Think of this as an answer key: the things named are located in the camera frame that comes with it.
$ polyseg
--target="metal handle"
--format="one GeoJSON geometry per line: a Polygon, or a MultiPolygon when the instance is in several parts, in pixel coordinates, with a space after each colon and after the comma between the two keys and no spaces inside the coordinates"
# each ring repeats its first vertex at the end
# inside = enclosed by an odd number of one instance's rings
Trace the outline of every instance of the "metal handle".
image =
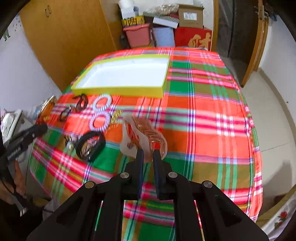
{"type": "Polygon", "coordinates": [[[44,12],[45,12],[46,17],[48,18],[49,14],[47,13],[48,12],[47,8],[44,10],[44,12]]]}
{"type": "Polygon", "coordinates": [[[48,9],[49,14],[51,14],[52,13],[52,10],[51,10],[51,8],[50,8],[49,5],[47,5],[47,9],[48,9]]]}

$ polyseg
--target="plaid tablecloth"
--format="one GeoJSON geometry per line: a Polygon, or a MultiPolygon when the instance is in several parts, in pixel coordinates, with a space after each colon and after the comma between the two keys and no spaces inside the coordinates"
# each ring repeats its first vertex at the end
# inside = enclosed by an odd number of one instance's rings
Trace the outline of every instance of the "plaid tablecloth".
{"type": "MultiPolygon", "coordinates": [[[[257,135],[244,97],[219,55],[189,48],[135,49],[101,55],[92,63],[142,54],[170,56],[164,97],[112,96],[108,111],[120,109],[123,115],[151,120],[167,140],[164,160],[175,172],[194,182],[211,180],[255,221],[262,204],[257,135]]],[[[119,150],[121,124],[106,133],[106,147],[93,163],[82,162],[75,151],[65,148],[64,135],[82,135],[89,130],[91,104],[96,98],[89,96],[88,108],[72,113],[62,124],[57,118],[75,102],[72,97],[69,86],[51,113],[48,133],[36,141],[30,157],[32,174],[60,203],[86,181],[108,181],[131,161],[119,150]]],[[[152,163],[144,164],[143,175],[141,200],[125,202],[122,239],[174,240],[173,205],[157,200],[152,163]]]]}

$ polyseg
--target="white wall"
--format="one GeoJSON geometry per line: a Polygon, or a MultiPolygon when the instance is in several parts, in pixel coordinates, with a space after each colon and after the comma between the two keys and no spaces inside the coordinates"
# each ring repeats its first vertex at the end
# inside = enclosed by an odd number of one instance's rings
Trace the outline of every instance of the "white wall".
{"type": "Polygon", "coordinates": [[[61,91],[35,57],[17,15],[8,27],[10,38],[0,40],[0,107],[30,110],[61,91]]]}
{"type": "Polygon", "coordinates": [[[169,3],[189,4],[193,5],[193,2],[200,2],[204,5],[203,10],[203,22],[206,28],[213,30],[214,26],[214,5],[213,0],[134,0],[135,5],[139,7],[139,12],[142,14],[144,11],[151,7],[160,6],[169,3]]]}
{"type": "Polygon", "coordinates": [[[259,67],[270,78],[296,123],[296,42],[278,17],[268,27],[266,46],[259,67]]]}

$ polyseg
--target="wooden wardrobe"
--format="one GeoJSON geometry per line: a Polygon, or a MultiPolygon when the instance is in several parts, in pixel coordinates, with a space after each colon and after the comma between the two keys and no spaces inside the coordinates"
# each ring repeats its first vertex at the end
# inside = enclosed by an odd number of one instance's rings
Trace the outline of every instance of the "wooden wardrobe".
{"type": "Polygon", "coordinates": [[[96,56],[120,49],[117,0],[31,0],[20,17],[38,60],[61,91],[96,56]]]}

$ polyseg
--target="baseboard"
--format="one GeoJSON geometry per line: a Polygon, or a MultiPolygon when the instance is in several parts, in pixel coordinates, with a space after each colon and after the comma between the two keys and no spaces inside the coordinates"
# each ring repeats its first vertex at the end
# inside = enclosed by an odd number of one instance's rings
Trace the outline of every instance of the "baseboard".
{"type": "Polygon", "coordinates": [[[259,74],[261,75],[261,77],[266,81],[266,83],[268,84],[268,86],[271,88],[272,92],[274,93],[274,95],[276,96],[276,98],[278,99],[284,113],[285,113],[285,116],[288,120],[288,123],[290,125],[290,128],[291,128],[291,131],[292,131],[292,135],[293,135],[293,138],[294,138],[294,142],[295,142],[295,145],[296,145],[296,125],[295,125],[295,122],[291,116],[291,113],[283,99],[283,97],[281,96],[281,94],[278,92],[278,90],[276,89],[276,87],[274,86],[274,84],[271,82],[270,78],[266,75],[266,73],[261,69],[259,68],[258,69],[258,72],[259,74]]]}

